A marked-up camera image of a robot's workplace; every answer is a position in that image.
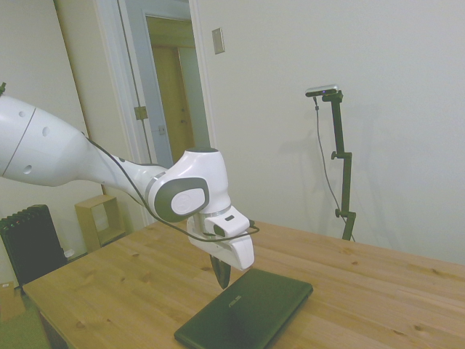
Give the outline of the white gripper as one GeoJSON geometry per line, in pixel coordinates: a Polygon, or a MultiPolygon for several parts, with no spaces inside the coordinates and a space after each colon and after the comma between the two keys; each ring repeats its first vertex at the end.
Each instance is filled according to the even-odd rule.
{"type": "Polygon", "coordinates": [[[226,289],[230,282],[231,266],[245,270],[254,263],[251,237],[239,237],[246,233],[250,222],[244,216],[210,217],[204,222],[207,233],[212,236],[207,236],[196,228],[194,217],[187,220],[187,232],[207,240],[232,238],[221,242],[203,242],[189,237],[191,244],[210,254],[211,266],[217,282],[222,289],[226,289]]]}

